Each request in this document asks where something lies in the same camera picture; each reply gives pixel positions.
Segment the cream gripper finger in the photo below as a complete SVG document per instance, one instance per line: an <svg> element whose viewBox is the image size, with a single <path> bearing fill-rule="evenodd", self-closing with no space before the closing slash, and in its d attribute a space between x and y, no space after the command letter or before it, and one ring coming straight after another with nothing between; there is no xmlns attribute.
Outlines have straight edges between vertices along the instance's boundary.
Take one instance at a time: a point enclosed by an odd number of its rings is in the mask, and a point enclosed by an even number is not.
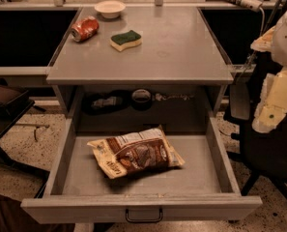
<svg viewBox="0 0 287 232"><path fill-rule="evenodd" d="M252 128L260 133L274 130L287 114L287 67L264 79Z"/></svg>
<svg viewBox="0 0 287 232"><path fill-rule="evenodd" d="M273 26L258 39L254 40L250 48L258 52L270 52L272 49L274 29L275 27Z"/></svg>

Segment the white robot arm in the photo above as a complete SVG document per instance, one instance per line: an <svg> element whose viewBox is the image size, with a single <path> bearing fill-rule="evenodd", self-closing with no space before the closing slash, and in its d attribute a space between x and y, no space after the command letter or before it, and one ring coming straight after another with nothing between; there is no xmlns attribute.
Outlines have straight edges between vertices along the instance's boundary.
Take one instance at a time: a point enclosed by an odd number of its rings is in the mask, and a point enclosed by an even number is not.
<svg viewBox="0 0 287 232"><path fill-rule="evenodd" d="M258 52L269 52L282 66L277 74L267 74L260 94L252 128L260 133L274 130L287 114L287 11L276 25L255 40L251 46Z"/></svg>

